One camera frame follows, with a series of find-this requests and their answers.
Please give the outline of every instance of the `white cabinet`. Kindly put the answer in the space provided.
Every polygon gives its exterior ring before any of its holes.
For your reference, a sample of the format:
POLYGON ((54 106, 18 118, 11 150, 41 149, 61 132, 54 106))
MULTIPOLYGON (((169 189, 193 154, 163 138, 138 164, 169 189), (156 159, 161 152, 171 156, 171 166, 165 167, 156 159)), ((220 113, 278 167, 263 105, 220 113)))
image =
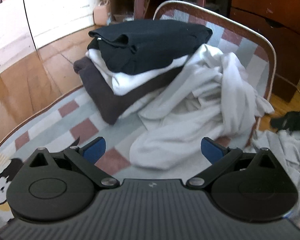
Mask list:
POLYGON ((0 73, 35 51, 23 0, 0 4, 0 73))
POLYGON ((37 49, 70 33, 92 26, 92 11, 100 0, 25 0, 37 49))

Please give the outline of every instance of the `ribbed gray panel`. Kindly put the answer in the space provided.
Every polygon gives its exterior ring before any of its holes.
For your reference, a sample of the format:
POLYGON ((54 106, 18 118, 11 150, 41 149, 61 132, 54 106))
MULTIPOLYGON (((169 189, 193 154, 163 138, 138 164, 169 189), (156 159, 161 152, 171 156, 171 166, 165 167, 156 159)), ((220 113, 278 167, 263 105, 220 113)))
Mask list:
POLYGON ((202 191, 180 180, 126 179, 121 187, 101 191, 91 206, 69 220, 31 224, 15 220, 4 240, 298 240, 287 219, 267 224, 234 220, 202 191))

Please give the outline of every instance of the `stack of folded clothes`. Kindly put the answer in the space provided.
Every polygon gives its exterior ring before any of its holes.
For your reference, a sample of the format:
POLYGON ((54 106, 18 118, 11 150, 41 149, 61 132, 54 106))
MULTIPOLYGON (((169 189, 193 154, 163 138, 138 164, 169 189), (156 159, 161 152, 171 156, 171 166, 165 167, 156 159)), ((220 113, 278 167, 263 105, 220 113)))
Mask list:
POLYGON ((74 63, 102 118, 114 124, 139 110, 180 73, 212 30, 175 20, 136 20, 89 32, 86 56, 74 63))

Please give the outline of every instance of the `cartoon penguin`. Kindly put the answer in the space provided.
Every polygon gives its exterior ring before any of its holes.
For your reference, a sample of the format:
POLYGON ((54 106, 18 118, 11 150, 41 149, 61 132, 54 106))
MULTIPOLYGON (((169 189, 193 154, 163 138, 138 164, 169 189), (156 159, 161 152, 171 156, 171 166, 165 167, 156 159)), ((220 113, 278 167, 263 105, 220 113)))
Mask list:
POLYGON ((14 218, 8 205, 6 194, 11 181, 22 165, 23 163, 20 159, 13 158, 10 160, 0 154, 0 217, 5 222, 14 218))

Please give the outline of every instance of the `gray cloth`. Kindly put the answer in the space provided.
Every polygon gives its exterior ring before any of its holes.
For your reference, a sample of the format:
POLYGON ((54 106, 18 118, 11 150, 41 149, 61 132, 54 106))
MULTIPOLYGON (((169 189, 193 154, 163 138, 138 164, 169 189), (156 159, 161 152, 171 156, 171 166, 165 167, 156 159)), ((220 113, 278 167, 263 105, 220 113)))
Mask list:
POLYGON ((289 219, 300 228, 300 132, 289 135, 285 130, 277 133, 256 131, 245 152, 256 152, 261 147, 273 152, 298 189, 298 202, 289 219))

